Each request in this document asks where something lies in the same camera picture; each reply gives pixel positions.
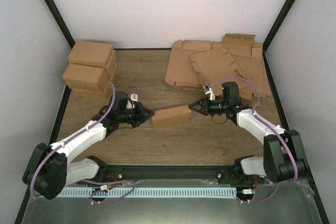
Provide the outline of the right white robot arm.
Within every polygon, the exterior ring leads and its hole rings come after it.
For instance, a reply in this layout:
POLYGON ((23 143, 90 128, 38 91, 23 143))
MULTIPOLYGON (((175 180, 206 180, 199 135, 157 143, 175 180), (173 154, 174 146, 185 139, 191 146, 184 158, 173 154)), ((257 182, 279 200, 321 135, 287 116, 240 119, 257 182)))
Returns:
POLYGON ((248 131, 263 145, 263 156, 235 160, 233 177, 244 184, 252 175, 266 177, 273 183, 297 180, 310 171, 300 134, 285 130, 262 118, 253 107, 243 104, 236 82, 222 83, 223 97, 217 98, 212 86, 203 87, 206 97, 188 107, 205 116, 225 115, 235 125, 248 131))

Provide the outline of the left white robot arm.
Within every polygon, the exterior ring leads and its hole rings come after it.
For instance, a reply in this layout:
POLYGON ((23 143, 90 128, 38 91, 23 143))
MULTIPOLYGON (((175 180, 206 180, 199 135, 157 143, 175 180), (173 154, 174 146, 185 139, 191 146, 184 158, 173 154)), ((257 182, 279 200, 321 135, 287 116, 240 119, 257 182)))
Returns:
POLYGON ((38 144, 23 173, 23 183, 29 186, 32 193, 37 192, 47 199, 55 198, 64 187, 82 180, 102 184, 107 178, 104 161, 95 156, 88 156, 79 162, 74 162, 74 159, 111 135, 120 124, 135 128, 154 114, 138 101, 137 94, 117 91, 109 103, 80 130, 50 145, 38 144))

